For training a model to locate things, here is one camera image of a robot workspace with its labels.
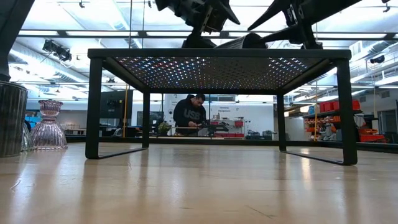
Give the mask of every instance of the black hoodie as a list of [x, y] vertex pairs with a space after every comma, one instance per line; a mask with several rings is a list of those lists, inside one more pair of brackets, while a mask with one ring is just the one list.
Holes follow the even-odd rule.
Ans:
[[[186, 99], [179, 101], [174, 109], [173, 119], [176, 127], [188, 127], [190, 121], [196, 124], [202, 123], [206, 120], [206, 110], [203, 106], [194, 107], [191, 99], [195, 96], [189, 94]], [[176, 129], [180, 134], [197, 133], [198, 130], [194, 129]]]

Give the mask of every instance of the table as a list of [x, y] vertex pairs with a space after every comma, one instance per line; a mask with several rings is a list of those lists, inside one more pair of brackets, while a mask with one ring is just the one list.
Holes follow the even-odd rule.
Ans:
[[[89, 49], [90, 86], [86, 157], [98, 155], [101, 74], [105, 68], [143, 92], [142, 147], [149, 147], [151, 93], [211, 93], [276, 95], [280, 152], [332, 162], [357, 163], [354, 135], [349, 50], [289, 49]], [[343, 135], [343, 160], [316, 157], [286, 149], [284, 95], [337, 67]]]

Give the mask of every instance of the ceiling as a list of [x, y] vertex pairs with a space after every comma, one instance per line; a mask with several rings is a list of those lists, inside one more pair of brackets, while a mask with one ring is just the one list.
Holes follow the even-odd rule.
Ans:
[[[189, 34], [192, 29], [187, 26], [181, 18], [175, 17], [174, 13], [169, 9], [158, 11], [155, 2], [152, 0], [95, 0], [95, 1], [83, 1], [84, 8], [79, 5], [80, 0], [36, 0], [23, 27], [29, 35], [20, 35], [16, 44], [15, 49], [23, 51], [23, 47], [32, 50], [30, 54], [38, 53], [41, 57], [37, 57], [31, 63], [45, 63], [49, 67], [53, 66], [54, 70], [64, 69], [64, 73], [69, 78], [73, 78], [76, 73], [80, 74], [80, 78], [76, 78], [74, 82], [87, 82], [90, 60], [86, 57], [87, 49], [90, 48], [128, 48], [129, 47], [129, 36], [123, 36], [131, 31], [141, 34], [145, 33], [145, 38], [132, 38], [131, 47], [143, 47], [143, 48], [179, 48], [182, 45], [184, 37]], [[233, 24], [231, 21], [226, 21], [223, 30], [229, 34], [236, 32], [244, 32], [246, 29], [262, 14], [268, 6], [272, 3], [272, 0], [230, 0], [230, 5], [234, 13], [237, 15], [241, 22], [238, 26]], [[319, 22], [313, 26], [314, 32], [318, 31], [321, 35], [330, 32], [339, 32], [343, 34], [350, 33], [385, 33], [385, 32], [398, 32], [398, 2], [391, 1], [389, 3], [391, 9], [388, 12], [383, 12], [386, 9], [386, 5], [381, 0], [363, 0], [358, 4], [337, 13], [324, 21]], [[259, 26], [254, 30], [260, 35], [267, 35], [267, 32], [274, 32], [281, 30], [286, 27], [285, 18], [283, 14], [278, 14], [263, 25]], [[76, 36], [71, 37], [60, 37], [59, 34], [72, 33], [76, 30], [84, 31]], [[84, 35], [93, 35], [90, 32], [97, 31], [108, 31], [112, 30], [120, 35], [120, 37], [112, 38], [87, 38]], [[54, 36], [49, 37], [44, 34], [55, 33]], [[219, 34], [214, 35], [212, 41], [216, 44], [222, 44], [230, 39], [222, 39]], [[47, 52], [42, 50], [45, 40], [51, 39], [57, 44], [64, 48], [70, 49], [73, 54], [73, 60], [71, 62], [65, 62], [62, 65], [60, 61], [53, 55], [48, 55]], [[330, 40], [321, 40], [325, 49], [348, 49], [350, 45], [357, 42], [357, 40], [338, 40], [338, 38]], [[299, 46], [289, 44], [287, 41], [278, 41], [270, 43], [271, 48], [299, 48]], [[103, 82], [114, 78], [112, 74], [104, 71]], [[32, 77], [19, 75], [17, 78], [13, 77], [13, 81], [30, 81]], [[43, 79], [43, 75], [38, 72], [35, 74], [34, 80], [48, 81]], [[52, 77], [55, 83], [63, 82], [57, 80], [57, 74], [54, 73]], [[327, 75], [323, 79], [323, 85], [332, 85], [333, 74]], [[116, 82], [122, 83], [121, 80], [116, 78]], [[37, 85], [28, 85], [31, 92], [35, 96], [37, 93]], [[87, 86], [80, 86], [75, 90], [75, 98], [86, 97]], [[52, 98], [57, 97], [59, 88], [63, 88], [62, 85], [49, 85], [49, 89], [54, 94]], [[103, 91], [112, 91], [123, 89], [124, 86], [106, 86]], [[291, 95], [299, 97], [303, 94], [302, 91], [292, 92]], [[73, 94], [63, 95], [62, 97], [71, 98]]]

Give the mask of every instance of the wooden table surface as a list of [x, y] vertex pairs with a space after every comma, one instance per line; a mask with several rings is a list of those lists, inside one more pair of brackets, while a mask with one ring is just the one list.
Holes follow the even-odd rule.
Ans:
[[[137, 147], [101, 143], [101, 152]], [[398, 155], [342, 167], [276, 147], [151, 144], [99, 161], [84, 144], [0, 159], [0, 223], [397, 223]], [[338, 157], [339, 149], [289, 147]]]

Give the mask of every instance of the person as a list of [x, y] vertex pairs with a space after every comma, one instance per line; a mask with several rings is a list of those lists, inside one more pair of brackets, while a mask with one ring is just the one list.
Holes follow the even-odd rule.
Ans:
[[206, 110], [202, 106], [205, 102], [204, 94], [193, 96], [189, 94], [186, 99], [180, 100], [174, 108], [173, 119], [176, 127], [196, 127], [196, 129], [176, 129], [178, 136], [198, 136], [201, 123], [206, 120]]

